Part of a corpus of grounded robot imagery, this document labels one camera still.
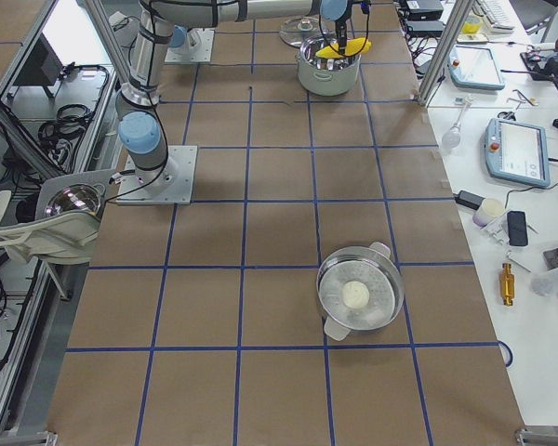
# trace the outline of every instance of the white chair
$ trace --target white chair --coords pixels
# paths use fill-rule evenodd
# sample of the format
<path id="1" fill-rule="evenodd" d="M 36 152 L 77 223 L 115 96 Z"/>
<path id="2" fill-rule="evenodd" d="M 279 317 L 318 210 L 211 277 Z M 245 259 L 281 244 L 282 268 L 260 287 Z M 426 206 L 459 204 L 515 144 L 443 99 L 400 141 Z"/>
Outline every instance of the white chair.
<path id="1" fill-rule="evenodd" d="M 0 192 L 0 222 L 11 192 Z M 28 263 L 33 257 L 44 262 L 60 296 L 69 299 L 54 265 L 78 265 L 91 259 L 100 220 L 86 211 L 68 211 L 30 223 L 0 228 L 0 248 L 11 260 Z"/>

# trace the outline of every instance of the white bottle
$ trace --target white bottle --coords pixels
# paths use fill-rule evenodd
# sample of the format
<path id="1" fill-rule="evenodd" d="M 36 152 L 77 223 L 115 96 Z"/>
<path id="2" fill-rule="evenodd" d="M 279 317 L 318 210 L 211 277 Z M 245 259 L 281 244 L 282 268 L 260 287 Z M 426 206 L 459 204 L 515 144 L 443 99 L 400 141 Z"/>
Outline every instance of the white bottle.
<path id="1" fill-rule="evenodd" d="M 531 281 L 531 289 L 538 295 L 558 294 L 558 268 L 534 277 Z"/>

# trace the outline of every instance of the black phone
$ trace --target black phone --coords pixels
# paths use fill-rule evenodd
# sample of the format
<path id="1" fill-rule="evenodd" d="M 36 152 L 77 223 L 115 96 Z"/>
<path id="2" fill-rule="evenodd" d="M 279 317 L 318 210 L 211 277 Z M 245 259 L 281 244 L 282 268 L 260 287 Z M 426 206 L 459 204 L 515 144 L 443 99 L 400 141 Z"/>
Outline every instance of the black phone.
<path id="1" fill-rule="evenodd" d="M 527 246 L 527 222 L 525 220 L 525 212 L 509 211 L 506 214 L 506 221 L 509 225 L 509 245 L 510 246 Z"/>

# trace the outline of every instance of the brass fitting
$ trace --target brass fitting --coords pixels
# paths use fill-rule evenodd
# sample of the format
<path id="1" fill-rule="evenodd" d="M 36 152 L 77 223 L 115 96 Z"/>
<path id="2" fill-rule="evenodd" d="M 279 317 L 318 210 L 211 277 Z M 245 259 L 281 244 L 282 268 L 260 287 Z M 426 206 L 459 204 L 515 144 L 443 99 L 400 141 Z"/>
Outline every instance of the brass fitting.
<path id="1" fill-rule="evenodd" d="M 503 263 L 502 272 L 499 277 L 500 281 L 500 295 L 504 305 L 510 307 L 514 299 L 514 274 L 511 273 L 511 264 Z"/>

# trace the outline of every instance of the cooking pot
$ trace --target cooking pot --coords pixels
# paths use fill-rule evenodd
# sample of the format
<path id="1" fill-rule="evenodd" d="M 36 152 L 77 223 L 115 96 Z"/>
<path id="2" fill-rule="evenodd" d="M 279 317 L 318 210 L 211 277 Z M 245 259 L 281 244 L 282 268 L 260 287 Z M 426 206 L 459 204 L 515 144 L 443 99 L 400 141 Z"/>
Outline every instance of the cooking pot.
<path id="1" fill-rule="evenodd" d="M 339 249 L 325 259 L 316 290 L 327 336 L 341 341 L 351 332 L 384 327 L 399 314 L 403 280 L 390 256 L 389 247 L 376 242 Z"/>
<path id="2" fill-rule="evenodd" d="M 355 85 L 360 69 L 360 55 L 341 59 L 316 57 L 316 51 L 330 43 L 337 47 L 333 33 L 309 37 L 301 44 L 296 56 L 298 79 L 304 88 L 321 96 L 345 93 Z"/>

